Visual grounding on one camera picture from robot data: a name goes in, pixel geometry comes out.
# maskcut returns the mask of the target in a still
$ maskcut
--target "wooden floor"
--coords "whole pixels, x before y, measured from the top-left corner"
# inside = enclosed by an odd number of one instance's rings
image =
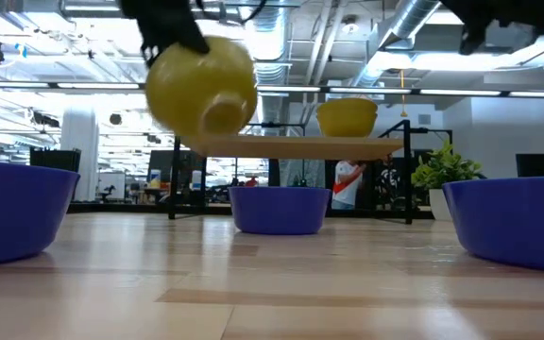
[[[449,223],[275,237],[72,214],[42,255],[0,265],[0,340],[16,339],[544,339],[544,272],[472,258]]]

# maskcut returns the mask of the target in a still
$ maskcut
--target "computer monitor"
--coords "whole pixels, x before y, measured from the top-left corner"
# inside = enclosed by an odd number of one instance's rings
[[[517,154],[518,177],[544,177],[544,154]]]

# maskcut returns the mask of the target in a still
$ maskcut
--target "potted plant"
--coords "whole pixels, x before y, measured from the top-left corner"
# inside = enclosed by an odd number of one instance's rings
[[[442,184],[457,180],[480,179],[482,166],[452,152],[452,145],[444,142],[441,149],[430,152],[427,162],[419,157],[419,166],[412,175],[413,184],[430,192],[430,204],[436,220],[451,221],[451,213],[442,192]]]

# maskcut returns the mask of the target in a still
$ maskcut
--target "white pot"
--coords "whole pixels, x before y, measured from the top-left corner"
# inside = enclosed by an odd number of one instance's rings
[[[452,221],[449,205],[446,203],[442,189],[430,189],[430,204],[433,218],[438,221]]]

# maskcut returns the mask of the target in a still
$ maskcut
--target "wooden shelf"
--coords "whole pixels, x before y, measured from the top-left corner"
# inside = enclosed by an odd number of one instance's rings
[[[207,136],[181,142],[207,157],[374,161],[402,148],[402,139]]]

